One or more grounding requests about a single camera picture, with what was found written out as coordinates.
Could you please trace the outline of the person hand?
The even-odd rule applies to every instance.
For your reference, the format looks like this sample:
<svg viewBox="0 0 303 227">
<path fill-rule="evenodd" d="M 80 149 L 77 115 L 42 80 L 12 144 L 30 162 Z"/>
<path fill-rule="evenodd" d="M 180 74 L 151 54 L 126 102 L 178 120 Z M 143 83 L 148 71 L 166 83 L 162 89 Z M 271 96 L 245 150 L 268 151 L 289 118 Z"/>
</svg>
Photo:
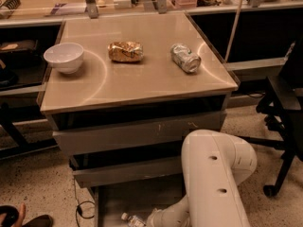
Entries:
<svg viewBox="0 0 303 227">
<path fill-rule="evenodd" d="M 22 227 L 26 216 L 26 206 L 22 203 L 19 209 L 4 205 L 0 212 L 0 227 Z"/>
</svg>

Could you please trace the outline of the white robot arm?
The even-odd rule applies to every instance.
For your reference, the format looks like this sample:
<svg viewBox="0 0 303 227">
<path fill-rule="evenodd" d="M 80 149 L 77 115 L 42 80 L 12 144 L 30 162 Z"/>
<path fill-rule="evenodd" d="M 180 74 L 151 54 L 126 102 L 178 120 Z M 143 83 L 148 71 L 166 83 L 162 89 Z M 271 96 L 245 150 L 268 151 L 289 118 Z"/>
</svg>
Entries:
<svg viewBox="0 0 303 227">
<path fill-rule="evenodd" d="M 245 140 L 226 133 L 197 130 L 181 152 L 185 196 L 155 209 L 147 227 L 250 227 L 238 185 L 257 167 L 257 155 Z"/>
</svg>

